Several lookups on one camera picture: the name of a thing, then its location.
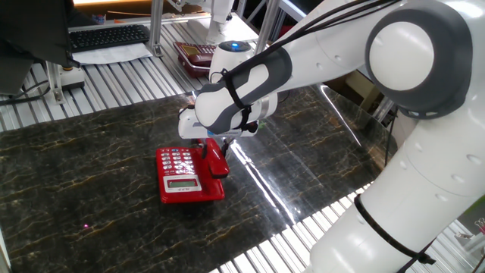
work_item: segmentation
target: desk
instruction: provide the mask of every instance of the desk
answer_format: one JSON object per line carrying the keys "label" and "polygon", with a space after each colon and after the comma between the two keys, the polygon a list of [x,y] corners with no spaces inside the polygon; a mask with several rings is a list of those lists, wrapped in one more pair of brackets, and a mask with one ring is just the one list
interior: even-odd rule
{"label": "desk", "polygon": [[329,89],[298,91],[232,144],[226,199],[206,204],[159,199],[155,149],[188,145],[186,95],[0,134],[13,269],[206,273],[372,181],[385,129]]}

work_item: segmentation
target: telephone display screen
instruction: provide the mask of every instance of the telephone display screen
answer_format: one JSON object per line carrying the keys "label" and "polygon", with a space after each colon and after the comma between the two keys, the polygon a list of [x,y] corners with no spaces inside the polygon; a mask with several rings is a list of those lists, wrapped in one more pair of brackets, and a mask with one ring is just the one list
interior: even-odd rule
{"label": "telephone display screen", "polygon": [[182,48],[187,53],[187,55],[201,54],[200,51],[193,46],[182,45]]}
{"label": "telephone display screen", "polygon": [[168,184],[168,187],[170,188],[176,188],[176,187],[195,187],[197,186],[196,182],[194,180],[187,180],[187,181],[171,181]]}

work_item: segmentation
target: monitor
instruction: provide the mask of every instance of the monitor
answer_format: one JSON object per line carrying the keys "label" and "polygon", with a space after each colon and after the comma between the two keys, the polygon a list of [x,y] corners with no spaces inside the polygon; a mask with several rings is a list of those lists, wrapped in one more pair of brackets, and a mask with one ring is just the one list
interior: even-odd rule
{"label": "monitor", "polygon": [[19,93],[35,59],[80,65],[72,59],[64,0],[1,0],[0,93]]}

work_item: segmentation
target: red object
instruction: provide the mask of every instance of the red object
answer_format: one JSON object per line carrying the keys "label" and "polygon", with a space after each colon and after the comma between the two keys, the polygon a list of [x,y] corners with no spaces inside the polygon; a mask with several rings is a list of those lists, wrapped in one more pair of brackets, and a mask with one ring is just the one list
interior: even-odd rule
{"label": "red object", "polygon": [[220,178],[229,174],[226,159],[213,139],[204,148],[157,149],[158,183],[163,203],[203,202],[224,198]]}
{"label": "red object", "polygon": [[174,42],[174,47],[179,55],[178,60],[188,75],[202,77],[209,74],[216,46]]}
{"label": "red object", "polygon": [[278,38],[281,38],[281,36],[285,35],[292,28],[293,28],[293,26],[282,26],[281,31],[280,31],[280,35],[278,36]]}

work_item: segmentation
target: metal frame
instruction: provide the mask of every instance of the metal frame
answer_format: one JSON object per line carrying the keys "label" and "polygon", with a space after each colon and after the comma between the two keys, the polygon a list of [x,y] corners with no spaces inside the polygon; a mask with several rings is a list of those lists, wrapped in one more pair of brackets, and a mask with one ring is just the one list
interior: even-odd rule
{"label": "metal frame", "polygon": [[55,103],[63,104],[66,102],[66,99],[62,92],[61,75],[59,75],[60,66],[50,61],[47,61],[45,64],[47,66],[48,84],[51,87],[51,92],[48,94]]}
{"label": "metal frame", "polygon": [[246,9],[246,0],[239,0],[239,3],[237,4],[237,11],[236,14],[239,16],[239,18],[243,19],[244,18],[244,10]]}
{"label": "metal frame", "polygon": [[290,0],[281,0],[280,8],[297,22],[306,16],[306,13],[297,8]]}
{"label": "metal frame", "polygon": [[164,0],[152,1],[152,17],[150,19],[150,40],[149,48],[156,57],[161,57],[162,48],[160,44],[161,16],[164,10]]}
{"label": "metal frame", "polygon": [[261,2],[259,2],[255,10],[252,11],[252,13],[248,16],[248,19],[246,19],[247,24],[251,23],[251,21],[255,18],[256,14],[258,14],[258,12],[264,7],[265,4],[266,4],[266,0],[261,0]]}
{"label": "metal frame", "polygon": [[266,49],[266,42],[268,41],[271,31],[273,30],[274,21],[277,17],[277,12],[280,9],[281,0],[270,0],[268,3],[268,8],[266,9],[266,14],[264,15],[263,25],[261,26],[261,31],[259,32],[259,39],[256,43],[255,54],[262,52]]}
{"label": "metal frame", "polygon": [[286,12],[280,8],[280,10],[278,11],[276,22],[274,23],[273,29],[271,31],[270,41],[274,42],[278,40],[285,18]]}

